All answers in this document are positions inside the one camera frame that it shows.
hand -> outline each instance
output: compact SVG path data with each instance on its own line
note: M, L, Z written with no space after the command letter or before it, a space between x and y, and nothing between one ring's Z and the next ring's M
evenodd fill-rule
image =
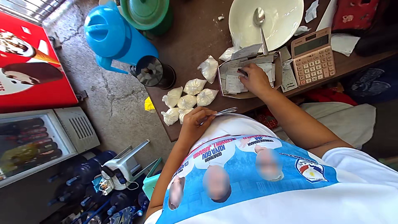
M254 95L259 97L265 91L273 90L268 76L262 68L250 63L242 69L247 72L249 77L239 76L240 82Z
M215 117L208 117L202 125L200 125L200 120L206 116L216 113L216 111L199 106L186 114L184 116L184 123L182 124L182 128L179 133L178 142L182 142L184 145L192 147L210 126Z

calculator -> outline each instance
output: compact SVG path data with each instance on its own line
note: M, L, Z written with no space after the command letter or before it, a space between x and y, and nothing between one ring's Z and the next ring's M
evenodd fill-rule
M292 42L293 69L299 88L336 74L330 38L331 28L328 27Z

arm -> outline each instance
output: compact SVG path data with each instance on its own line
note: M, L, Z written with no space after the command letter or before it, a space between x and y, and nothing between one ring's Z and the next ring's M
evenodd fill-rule
M243 68L249 77L240 76L243 85L268 106L289 138L298 146L319 158L330 149L351 147L327 127L301 110L282 93L269 85L265 72L256 64Z
M198 121L215 113L217 112L199 106L184 116L184 123L178 141L175 143L163 167L158 182L156 182L155 189L153 190L152 198L146 212L146 218L162 209L164 195L166 194L167 186L172 180L174 173L188 155L189 149L203 135L215 117L209 117L202 125L200 125Z

calculator keypad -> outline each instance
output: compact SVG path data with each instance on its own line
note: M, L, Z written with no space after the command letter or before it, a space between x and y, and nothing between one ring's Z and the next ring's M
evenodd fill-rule
M318 83L324 78L336 74L331 47L311 53L307 57L296 59L293 64L296 70L298 86Z

green container lid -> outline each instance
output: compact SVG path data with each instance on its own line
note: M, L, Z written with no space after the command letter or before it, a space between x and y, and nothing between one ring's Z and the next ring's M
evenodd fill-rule
M140 30L158 26L166 16L169 0L120 0L123 16Z

